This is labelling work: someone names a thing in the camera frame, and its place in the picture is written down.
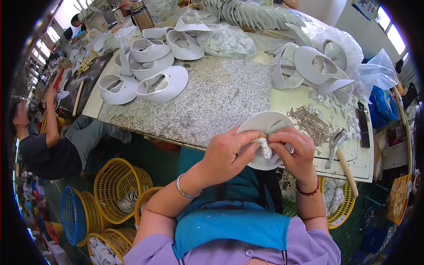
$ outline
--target necklace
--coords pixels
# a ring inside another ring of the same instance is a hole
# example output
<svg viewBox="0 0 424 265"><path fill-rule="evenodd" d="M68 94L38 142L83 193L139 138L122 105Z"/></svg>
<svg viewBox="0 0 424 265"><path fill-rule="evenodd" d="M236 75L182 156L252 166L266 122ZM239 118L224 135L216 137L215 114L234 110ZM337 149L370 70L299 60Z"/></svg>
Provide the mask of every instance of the necklace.
<svg viewBox="0 0 424 265"><path fill-rule="evenodd" d="M252 262L256 259L256 257L253 257L253 259L250 261L249 265L252 265Z"/></svg>

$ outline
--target lavender shirt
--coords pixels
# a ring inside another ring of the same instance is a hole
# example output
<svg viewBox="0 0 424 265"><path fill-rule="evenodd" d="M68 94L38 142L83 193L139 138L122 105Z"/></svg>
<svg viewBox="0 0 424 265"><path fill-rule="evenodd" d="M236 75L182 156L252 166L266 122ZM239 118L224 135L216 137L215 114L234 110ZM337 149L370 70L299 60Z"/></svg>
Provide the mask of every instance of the lavender shirt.
<svg viewBox="0 0 424 265"><path fill-rule="evenodd" d="M178 265L172 250L173 240L165 235L154 234L146 237L124 257L126 265ZM247 250L253 250L248 256ZM184 256L186 265L231 264L243 265L252 257L275 264L284 264L281 251L262 248L238 240L217 239L190 250ZM341 252L336 243L324 231L306 231L299 217L293 217L287 230L288 264L313 265L340 264Z"/></svg>

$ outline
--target wooden handle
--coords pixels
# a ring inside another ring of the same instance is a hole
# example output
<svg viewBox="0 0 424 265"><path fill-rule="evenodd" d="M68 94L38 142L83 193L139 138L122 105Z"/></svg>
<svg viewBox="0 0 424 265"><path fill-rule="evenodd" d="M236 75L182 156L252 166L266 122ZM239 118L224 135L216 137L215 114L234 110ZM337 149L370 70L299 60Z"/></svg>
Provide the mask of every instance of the wooden handle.
<svg viewBox="0 0 424 265"><path fill-rule="evenodd" d="M358 187L356 187L355 180L353 179L352 171L350 171L349 164L346 161L346 157L344 156L342 150L340 148L337 149L336 154L340 160L340 164L346 174L347 180L349 181L350 188L353 193L353 197L358 197Z"/></svg>
<svg viewBox="0 0 424 265"><path fill-rule="evenodd" d="M78 89L78 94L77 94L77 98L75 99L75 105L74 105L74 111L72 112L72 117L75 117L77 115L78 102L79 102L79 97L81 95L82 86L84 85L84 80L85 79L81 81L80 87Z"/></svg>

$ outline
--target workbench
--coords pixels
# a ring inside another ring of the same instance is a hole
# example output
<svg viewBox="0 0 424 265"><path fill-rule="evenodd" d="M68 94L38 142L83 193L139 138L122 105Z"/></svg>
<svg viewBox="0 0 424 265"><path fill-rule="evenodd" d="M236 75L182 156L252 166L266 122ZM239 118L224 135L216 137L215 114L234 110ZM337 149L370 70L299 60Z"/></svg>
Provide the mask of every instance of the workbench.
<svg viewBox="0 0 424 265"><path fill-rule="evenodd" d="M326 25L321 21L298 11L296 13L315 32L320 27L322 31L325 29ZM116 74L114 59L119 52L119 49L114 52L99 79ZM309 98L311 88L304 85L296 89L272 88L272 60L273 56L260 50L249 60L214 56L196 61L176 59L174 65L185 67L189 74L189 83L176 98L164 104L136 98L128 104L109 105L100 98L98 84L95 84L82 114L139 134L200 150L206 150L213 135L242 124L256 113L274 110L286 114L291 108L310 103L323 110L324 121L334 116L334 127L348 128L342 114L336 114ZM367 119L371 147L361 148L357 139L348 140L341 146L354 179L361 182L372 182L373 178L374 142L369 113ZM346 179L337 158L331 169L325 169L329 153L329 144L316 148L314 165L317 174Z"/></svg>

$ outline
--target granite slab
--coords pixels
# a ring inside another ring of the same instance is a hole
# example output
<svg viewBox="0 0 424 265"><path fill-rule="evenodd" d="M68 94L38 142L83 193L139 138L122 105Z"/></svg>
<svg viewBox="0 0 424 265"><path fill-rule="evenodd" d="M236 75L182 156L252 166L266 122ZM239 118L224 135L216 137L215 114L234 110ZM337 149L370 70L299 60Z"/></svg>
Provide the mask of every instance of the granite slab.
<svg viewBox="0 0 424 265"><path fill-rule="evenodd" d="M103 103L98 119L198 147L207 147L215 134L267 111L271 100L271 66L253 61L205 56L175 60L189 80L174 99L154 104L136 98L124 105Z"/></svg>

